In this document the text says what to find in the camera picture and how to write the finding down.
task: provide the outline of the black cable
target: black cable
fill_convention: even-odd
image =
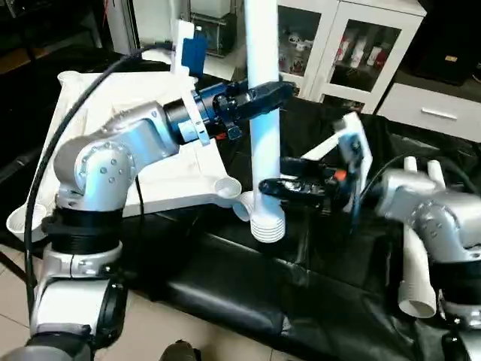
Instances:
[[[362,205],[362,202],[364,201],[364,199],[366,198],[366,195],[369,193],[369,191],[371,190],[371,188],[373,187],[373,185],[376,183],[377,179],[383,175],[383,173],[386,171],[386,169],[391,166],[392,164],[394,164],[395,162],[397,162],[399,159],[404,159],[405,157],[409,156],[409,154],[401,154],[399,156],[395,156],[394,158],[392,158],[391,160],[389,160],[385,165],[383,165],[379,171],[376,172],[376,174],[371,178],[371,180],[369,181],[369,183],[366,185],[366,187],[364,188],[364,190],[362,191],[361,193],[361,197],[359,199],[359,206]]]
[[[85,103],[85,101],[89,98],[89,96],[93,93],[95,89],[112,73],[114,73],[121,65],[124,65],[126,62],[136,58],[144,51],[152,50],[152,49],[168,49],[172,50],[172,43],[161,43],[161,44],[153,44],[146,46],[142,49],[137,49],[132,52],[132,54],[125,55],[119,60],[117,60],[114,64],[108,67],[106,71],[104,71],[101,75],[99,75],[91,84],[90,86],[83,92],[83,94],[79,97],[79,99],[74,103],[72,108],[68,111],[68,113],[60,122],[59,127],[53,134],[50,143],[48,144],[47,148],[45,149],[44,156],[42,157],[39,165],[38,170],[35,174],[34,180],[32,182],[32,188],[30,189],[29,198],[27,199],[27,206],[26,206],[26,222],[25,222],[25,235],[24,235],[24,244],[25,244],[25,269],[26,269],[26,290],[27,290],[27,303],[29,306],[29,317],[32,316],[34,302],[35,302],[35,273],[33,270],[33,262],[32,262],[32,218],[33,218],[33,211],[35,206],[35,200],[37,198],[38,191],[40,189],[40,184],[42,178],[44,177],[45,170],[47,169],[48,163],[50,158],[52,157],[53,151],[56,148],[57,143],[59,142],[62,133],[65,131],[65,128],[70,123],[74,115],[78,112],[80,107]]]
[[[141,182],[138,180],[138,176],[135,177],[135,187],[137,188],[138,200],[141,205],[141,223],[145,218],[144,197],[142,196]]]
[[[444,168],[447,168],[448,170],[454,172],[457,176],[459,176],[464,184],[464,187],[467,190],[479,196],[478,187],[476,187],[476,185],[471,181],[471,179],[466,174],[466,172],[463,171],[461,168],[459,168],[456,163],[454,163],[451,159],[446,158],[444,156],[438,156],[436,157],[436,159],[440,161],[441,164],[443,164]]]
[[[361,192],[360,192],[359,182],[356,179],[354,181],[354,193],[352,196],[351,229],[349,231],[350,235],[353,235],[354,232],[356,231],[360,210],[361,210]]]

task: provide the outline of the glass cabinet door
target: glass cabinet door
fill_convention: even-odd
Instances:
[[[298,96],[312,89],[338,0],[278,0],[279,70]]]
[[[341,2],[312,100],[372,113],[422,17]]]

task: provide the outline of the cabinet drawer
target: cabinet drawer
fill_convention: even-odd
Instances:
[[[481,142],[481,104],[395,83],[379,112],[389,120]]]

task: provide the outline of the white cabinet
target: white cabinet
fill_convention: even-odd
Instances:
[[[395,83],[378,112],[393,122],[481,142],[481,104]]]
[[[304,50],[305,68],[289,71],[280,59],[284,79],[296,82],[302,98],[366,114],[376,109],[425,16],[416,0],[279,0],[278,4],[280,57],[287,44],[284,29],[306,39],[303,29],[315,23],[308,17],[319,18],[312,49]],[[292,43],[290,52],[294,58],[300,53]]]
[[[278,0],[277,4],[281,74],[296,83],[299,97],[309,99],[339,1]],[[301,39],[299,51],[292,37]]]

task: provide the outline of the bottle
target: bottle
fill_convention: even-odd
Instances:
[[[304,75],[304,71],[306,70],[306,59],[304,56],[305,49],[306,45],[302,42],[298,42],[295,45],[295,51],[292,54],[292,63],[289,67],[289,72],[291,74]]]
[[[337,54],[336,54],[336,62],[342,62],[344,57],[347,54],[347,51],[349,49],[349,46],[351,45],[352,41],[354,40],[356,32],[347,30],[344,35],[342,40],[340,41],[339,48],[337,49]]]
[[[384,64],[386,64],[386,61],[389,57],[390,50],[391,50],[390,43],[383,42],[381,44],[381,51],[377,55],[376,62],[374,63],[376,68],[381,69],[384,66]]]
[[[376,62],[376,59],[377,59],[377,56],[379,55],[379,53],[381,52],[382,47],[380,46],[374,46],[373,47],[373,50],[371,50],[371,54],[369,54],[369,57],[368,57],[368,60],[366,62],[366,64],[368,66],[373,66],[374,63]]]
[[[364,56],[364,48],[366,47],[366,42],[368,40],[365,36],[360,38],[355,45],[354,50],[352,51],[351,55],[351,68],[358,68],[359,64],[361,63],[362,57]]]

